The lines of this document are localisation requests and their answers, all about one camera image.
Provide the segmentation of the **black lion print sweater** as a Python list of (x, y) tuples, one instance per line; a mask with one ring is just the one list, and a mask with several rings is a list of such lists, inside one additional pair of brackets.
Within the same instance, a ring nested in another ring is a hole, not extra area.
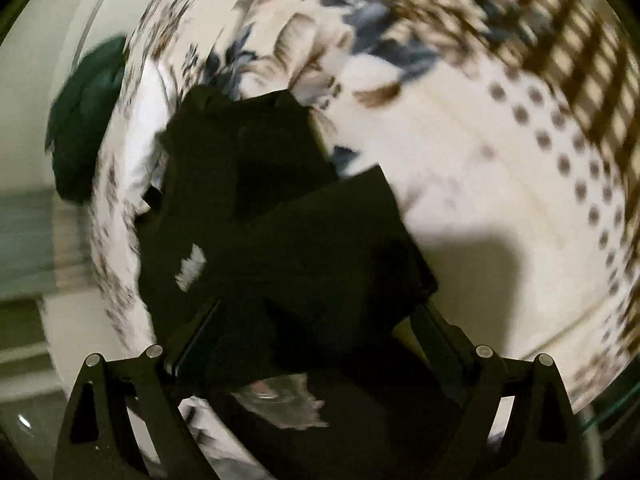
[(160, 135), (134, 222), (160, 344), (210, 318), (178, 376), (279, 479), (428, 479), (456, 408), (394, 336), (437, 283), (383, 171), (340, 178), (288, 92), (199, 86)]

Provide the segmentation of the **grey striped curtain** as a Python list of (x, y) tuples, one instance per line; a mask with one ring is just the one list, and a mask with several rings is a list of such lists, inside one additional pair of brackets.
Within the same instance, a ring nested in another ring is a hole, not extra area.
[(1, 196), (1, 298), (72, 292), (96, 284), (86, 206), (45, 188)]

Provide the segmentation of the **floral bed blanket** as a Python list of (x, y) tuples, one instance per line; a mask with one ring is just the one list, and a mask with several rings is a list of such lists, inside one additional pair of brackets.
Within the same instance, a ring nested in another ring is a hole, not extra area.
[(210, 70), (241, 96), (290, 88), (348, 174), (380, 164), (442, 288), (436, 304), (514, 358), (549, 352), (573, 408), (637, 354), (639, 211), (561, 92), (491, 53), (468, 66), (384, 0), (151, 0), (125, 46), (125, 79), (94, 188), (94, 258), (128, 351), (153, 337), (134, 284), (135, 210), (120, 156), (145, 62), (178, 99)]

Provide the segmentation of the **dark green pillow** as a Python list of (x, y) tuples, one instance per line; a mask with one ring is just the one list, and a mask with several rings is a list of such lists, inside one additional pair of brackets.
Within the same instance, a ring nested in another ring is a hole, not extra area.
[(44, 150), (51, 155), (58, 196), (90, 200), (100, 146), (122, 88), (124, 36), (115, 36), (85, 55), (68, 77), (49, 113)]

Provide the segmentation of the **white folded cloth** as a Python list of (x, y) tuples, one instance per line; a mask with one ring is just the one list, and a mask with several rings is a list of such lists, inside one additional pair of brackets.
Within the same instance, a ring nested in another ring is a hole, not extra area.
[(143, 208), (142, 197), (160, 160), (160, 134), (175, 113), (177, 102), (176, 84), (168, 71), (153, 61), (145, 62), (120, 156), (122, 197), (135, 210)]

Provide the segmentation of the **brown checkered blanket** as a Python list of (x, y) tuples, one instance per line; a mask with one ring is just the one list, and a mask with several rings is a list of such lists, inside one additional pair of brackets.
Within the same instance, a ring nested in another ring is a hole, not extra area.
[(561, 92), (604, 158), (597, 173), (620, 186), (626, 215), (639, 210), (639, 52), (620, 25), (580, 0), (384, 0), (430, 26), (439, 50), (468, 66), (491, 53), (510, 74), (541, 77)]

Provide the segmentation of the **white bed headboard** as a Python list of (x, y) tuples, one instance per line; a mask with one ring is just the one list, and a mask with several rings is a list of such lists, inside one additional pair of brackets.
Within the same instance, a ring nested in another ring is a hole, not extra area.
[(45, 108), (56, 82), (88, 49), (128, 35), (151, 0), (30, 0), (1, 44), (1, 106)]

